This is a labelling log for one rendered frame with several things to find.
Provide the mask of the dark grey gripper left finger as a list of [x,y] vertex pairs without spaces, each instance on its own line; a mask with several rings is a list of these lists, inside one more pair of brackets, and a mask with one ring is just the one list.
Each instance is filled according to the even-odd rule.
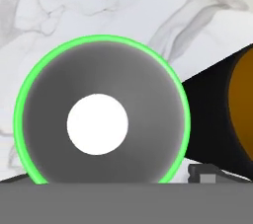
[[3,181],[0,181],[0,184],[11,184],[11,183],[22,183],[22,184],[30,184],[32,181],[27,174],[21,174],[19,176],[9,178]]

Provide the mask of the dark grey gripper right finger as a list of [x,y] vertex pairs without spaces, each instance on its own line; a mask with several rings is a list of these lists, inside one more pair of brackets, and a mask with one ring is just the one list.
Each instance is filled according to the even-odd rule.
[[250,183],[250,180],[229,175],[210,164],[191,164],[188,173],[190,184]]

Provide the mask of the black mug with orange inside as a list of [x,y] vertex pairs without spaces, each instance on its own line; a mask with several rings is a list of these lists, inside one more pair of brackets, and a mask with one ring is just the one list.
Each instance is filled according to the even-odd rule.
[[253,43],[183,86],[191,110],[186,157],[253,181]]

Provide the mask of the green rimmed grey bowl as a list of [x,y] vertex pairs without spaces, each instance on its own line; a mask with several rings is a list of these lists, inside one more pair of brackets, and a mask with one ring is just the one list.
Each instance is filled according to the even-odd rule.
[[[70,109],[105,94],[128,117],[124,142],[108,154],[81,152],[67,133]],[[37,185],[48,183],[169,183],[190,138],[185,90],[169,64],[125,37],[68,41],[45,55],[21,86],[13,131],[21,162]]]

